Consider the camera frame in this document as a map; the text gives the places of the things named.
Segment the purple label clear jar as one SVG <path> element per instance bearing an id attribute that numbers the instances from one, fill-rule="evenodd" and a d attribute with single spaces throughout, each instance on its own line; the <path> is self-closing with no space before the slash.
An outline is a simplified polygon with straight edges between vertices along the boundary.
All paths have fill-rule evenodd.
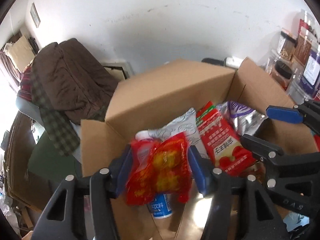
<path id="1" fill-rule="evenodd" d="M 288 87 L 292 100 L 300 105 L 305 99 L 315 99 L 319 91 L 319 50 L 311 50 L 302 74 L 296 75 Z"/>

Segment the red long snack packet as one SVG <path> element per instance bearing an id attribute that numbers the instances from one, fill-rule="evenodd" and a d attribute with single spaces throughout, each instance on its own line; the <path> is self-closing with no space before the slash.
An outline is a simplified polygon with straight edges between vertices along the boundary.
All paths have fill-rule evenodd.
<path id="1" fill-rule="evenodd" d="M 240 136 L 210 101 L 196 113 L 196 125 L 206 152 L 215 167 L 230 176 L 239 176 L 255 164 Z"/>

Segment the brown jacket on chair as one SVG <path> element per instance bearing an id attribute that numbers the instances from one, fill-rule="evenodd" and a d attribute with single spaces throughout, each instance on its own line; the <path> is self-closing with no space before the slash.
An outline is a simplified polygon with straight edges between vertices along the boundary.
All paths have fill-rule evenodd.
<path id="1" fill-rule="evenodd" d="M 119 81 L 75 38 L 53 42 L 31 64 L 32 101 L 78 125 L 103 121 Z"/>

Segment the dark label back jar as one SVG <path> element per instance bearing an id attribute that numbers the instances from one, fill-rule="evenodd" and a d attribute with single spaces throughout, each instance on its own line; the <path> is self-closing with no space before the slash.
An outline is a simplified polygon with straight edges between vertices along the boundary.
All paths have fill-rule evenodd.
<path id="1" fill-rule="evenodd" d="M 302 66 L 306 65 L 312 47 L 312 41 L 313 34 L 305 27 L 301 27 L 293 58 Z"/>

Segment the white bread snack bag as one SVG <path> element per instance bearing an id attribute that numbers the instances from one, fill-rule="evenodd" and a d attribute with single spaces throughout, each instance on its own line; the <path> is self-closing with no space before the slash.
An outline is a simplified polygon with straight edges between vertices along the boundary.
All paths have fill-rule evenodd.
<path id="1" fill-rule="evenodd" d="M 159 129 L 148 130 L 150 137 L 161 139 L 162 141 L 178 134 L 184 133 L 191 146 L 195 146 L 201 157 L 209 159 L 205 146 L 201 140 L 196 125 L 196 110 L 191 107 L 182 116 L 179 116 Z"/>

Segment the red berry top jar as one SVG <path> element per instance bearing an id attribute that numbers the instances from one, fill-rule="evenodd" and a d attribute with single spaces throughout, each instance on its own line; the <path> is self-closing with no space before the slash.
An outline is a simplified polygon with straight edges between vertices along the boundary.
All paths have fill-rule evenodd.
<path id="1" fill-rule="evenodd" d="M 312 32 L 313 35 L 316 36 L 316 21 L 313 16 L 303 9 L 299 15 L 298 34 L 301 32 L 302 28 Z"/>

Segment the small wall picture frame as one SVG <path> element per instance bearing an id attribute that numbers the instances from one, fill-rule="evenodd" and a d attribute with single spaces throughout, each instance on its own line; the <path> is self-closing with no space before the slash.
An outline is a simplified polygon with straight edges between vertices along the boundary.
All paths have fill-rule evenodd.
<path id="1" fill-rule="evenodd" d="M 39 27 L 40 23 L 41 23 L 41 20 L 40 20 L 40 17 L 37 13 L 37 10 L 36 10 L 36 7 L 35 7 L 35 4 L 32 3 L 31 4 L 31 8 L 30 8 L 30 15 L 31 15 L 31 18 L 35 24 L 35 27 Z"/>

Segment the silver purple snack bag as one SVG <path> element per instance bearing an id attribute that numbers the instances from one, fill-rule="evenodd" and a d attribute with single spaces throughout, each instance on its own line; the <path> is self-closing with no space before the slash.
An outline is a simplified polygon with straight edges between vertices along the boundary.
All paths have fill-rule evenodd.
<path id="1" fill-rule="evenodd" d="M 255 135 L 268 119 L 259 111 L 236 101 L 226 101 L 216 108 L 239 136 Z"/>

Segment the brown powder small jar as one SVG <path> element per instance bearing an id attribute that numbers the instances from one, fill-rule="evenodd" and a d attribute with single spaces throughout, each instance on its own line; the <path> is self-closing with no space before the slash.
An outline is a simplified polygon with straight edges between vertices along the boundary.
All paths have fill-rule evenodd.
<path id="1" fill-rule="evenodd" d="M 284 90 L 287 90 L 292 77 L 292 69 L 283 61 L 278 60 L 275 62 L 270 75 Z"/>

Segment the open cardboard box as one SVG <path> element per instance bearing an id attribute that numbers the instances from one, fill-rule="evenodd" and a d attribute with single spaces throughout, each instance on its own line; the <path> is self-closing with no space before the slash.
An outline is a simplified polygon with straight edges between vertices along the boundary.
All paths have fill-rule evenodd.
<path id="1" fill-rule="evenodd" d="M 293 106 L 282 87 L 249 58 L 237 71 L 180 59 L 121 81 L 105 122 L 81 120 L 83 176 L 108 167 L 137 132 L 161 128 L 191 107 L 201 109 L 208 101 L 228 100 L 260 113 L 269 105 Z M 310 129 L 303 124 L 272 121 L 262 138 L 288 154 L 318 151 Z M 160 225 L 157 227 L 146 206 L 129 207 L 123 195 L 111 203 L 120 239 L 161 239 Z"/>

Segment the nut filled clear jar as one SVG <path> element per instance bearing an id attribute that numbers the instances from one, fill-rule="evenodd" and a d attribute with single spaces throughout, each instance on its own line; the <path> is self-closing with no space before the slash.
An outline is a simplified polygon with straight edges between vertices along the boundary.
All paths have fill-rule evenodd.
<path id="1" fill-rule="evenodd" d="M 288 30 L 282 29 L 277 46 L 277 53 L 286 61 L 291 61 L 296 48 L 297 38 Z"/>

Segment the plaid garment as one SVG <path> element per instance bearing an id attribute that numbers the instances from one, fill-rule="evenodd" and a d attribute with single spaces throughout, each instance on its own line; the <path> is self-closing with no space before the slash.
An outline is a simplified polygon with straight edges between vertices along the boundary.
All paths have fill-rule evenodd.
<path id="1" fill-rule="evenodd" d="M 31 98 L 61 155 L 70 155 L 80 146 L 74 125 L 82 119 L 104 119 L 116 85 L 99 63 L 47 68 L 32 64 Z"/>

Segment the blue white tablet tube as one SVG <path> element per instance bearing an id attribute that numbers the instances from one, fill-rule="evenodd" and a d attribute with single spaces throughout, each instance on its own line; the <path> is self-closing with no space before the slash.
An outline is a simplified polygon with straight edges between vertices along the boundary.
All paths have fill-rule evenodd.
<path id="1" fill-rule="evenodd" d="M 155 137 L 149 135 L 148 131 L 140 131 L 135 136 L 136 140 L 152 140 Z M 154 200 L 148 204 L 148 209 L 152 213 L 154 219 L 168 218 L 172 215 L 172 210 L 167 194 L 158 194 Z"/>

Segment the large red snack bag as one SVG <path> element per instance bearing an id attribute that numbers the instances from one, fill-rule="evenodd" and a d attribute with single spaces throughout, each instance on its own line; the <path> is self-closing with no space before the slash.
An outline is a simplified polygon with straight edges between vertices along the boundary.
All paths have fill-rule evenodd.
<path id="1" fill-rule="evenodd" d="M 173 193 L 183 204 L 189 200 L 189 142 L 183 132 L 164 141 L 133 140 L 130 146 L 133 164 L 125 185 L 127 205 L 148 204 L 160 193 Z"/>

